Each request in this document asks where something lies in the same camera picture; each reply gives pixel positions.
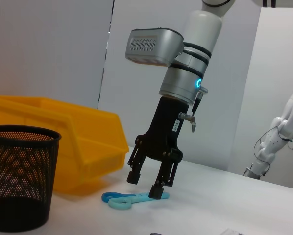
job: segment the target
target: vent grille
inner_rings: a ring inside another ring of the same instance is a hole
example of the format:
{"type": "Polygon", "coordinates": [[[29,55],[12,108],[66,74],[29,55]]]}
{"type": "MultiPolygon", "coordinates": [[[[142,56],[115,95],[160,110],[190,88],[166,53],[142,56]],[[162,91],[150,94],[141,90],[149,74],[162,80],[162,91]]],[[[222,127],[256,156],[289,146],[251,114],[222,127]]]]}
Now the vent grille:
{"type": "Polygon", "coordinates": [[[131,50],[153,51],[156,39],[134,39],[130,44],[131,50]]]}

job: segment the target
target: white humanoid robot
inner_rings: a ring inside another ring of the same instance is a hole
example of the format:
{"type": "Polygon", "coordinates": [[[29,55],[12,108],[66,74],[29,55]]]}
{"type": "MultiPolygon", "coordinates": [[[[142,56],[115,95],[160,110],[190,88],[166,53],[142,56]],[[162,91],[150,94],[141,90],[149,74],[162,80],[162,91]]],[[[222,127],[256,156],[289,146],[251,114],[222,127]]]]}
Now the white humanoid robot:
{"type": "MultiPolygon", "coordinates": [[[[261,7],[293,7],[293,0],[253,0],[261,7]]],[[[189,121],[195,131],[195,112],[204,94],[201,86],[214,46],[222,27],[222,19],[235,0],[202,0],[202,10],[190,14],[184,33],[168,28],[132,30],[126,48],[126,58],[135,63],[168,67],[161,97],[149,130],[136,138],[135,149],[128,161],[132,168],[127,181],[137,184],[146,157],[161,161],[159,174],[149,197],[160,199],[163,186],[173,185],[178,163],[183,154],[177,138],[183,122],[189,121]],[[192,115],[188,115],[193,106],[192,115]]],[[[293,138],[293,96],[285,112],[276,118],[272,130],[261,145],[258,160],[249,177],[265,174],[275,153],[293,138]]]]}

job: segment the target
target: white wall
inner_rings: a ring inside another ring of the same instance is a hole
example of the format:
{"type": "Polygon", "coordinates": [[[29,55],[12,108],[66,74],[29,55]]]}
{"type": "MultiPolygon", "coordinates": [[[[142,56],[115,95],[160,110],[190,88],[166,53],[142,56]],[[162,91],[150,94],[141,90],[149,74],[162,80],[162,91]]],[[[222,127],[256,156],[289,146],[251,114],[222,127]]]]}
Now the white wall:
{"type": "MultiPolygon", "coordinates": [[[[144,134],[152,121],[166,68],[134,64],[125,59],[130,31],[168,27],[183,32],[191,11],[200,0],[118,0],[99,108],[116,112],[129,145],[144,134]]],[[[194,134],[185,122],[178,147],[185,159],[227,169],[245,81],[251,59],[260,8],[250,0],[238,0],[224,18],[223,30],[202,85],[210,90],[198,111],[194,134]]]]}
{"type": "MultiPolygon", "coordinates": [[[[293,9],[263,9],[254,44],[229,171],[242,174],[253,147],[280,117],[293,92],[293,9]]],[[[262,180],[293,188],[293,150],[278,152],[262,180]]]]}
{"type": "Polygon", "coordinates": [[[113,0],[0,0],[0,94],[97,107],[113,0]]]}

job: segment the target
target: label sticker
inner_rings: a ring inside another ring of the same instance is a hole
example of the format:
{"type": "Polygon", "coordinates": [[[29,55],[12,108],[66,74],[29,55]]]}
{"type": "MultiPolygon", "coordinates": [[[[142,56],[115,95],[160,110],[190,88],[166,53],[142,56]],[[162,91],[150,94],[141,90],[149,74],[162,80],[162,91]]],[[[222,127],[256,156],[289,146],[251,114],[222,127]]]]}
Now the label sticker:
{"type": "Polygon", "coordinates": [[[179,121],[179,120],[176,120],[176,121],[175,121],[175,125],[174,125],[172,131],[177,132],[178,127],[179,127],[179,124],[180,124],[180,121],[179,121]]]}

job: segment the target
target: black mesh pen holder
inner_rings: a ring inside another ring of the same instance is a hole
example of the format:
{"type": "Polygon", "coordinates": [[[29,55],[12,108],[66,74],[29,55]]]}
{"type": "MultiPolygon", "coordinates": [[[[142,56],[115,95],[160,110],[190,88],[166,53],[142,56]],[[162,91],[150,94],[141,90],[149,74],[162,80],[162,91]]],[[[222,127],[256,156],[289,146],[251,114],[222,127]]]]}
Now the black mesh pen holder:
{"type": "Polygon", "coordinates": [[[0,231],[38,228],[49,218],[61,135],[48,129],[0,126],[0,231]]]}

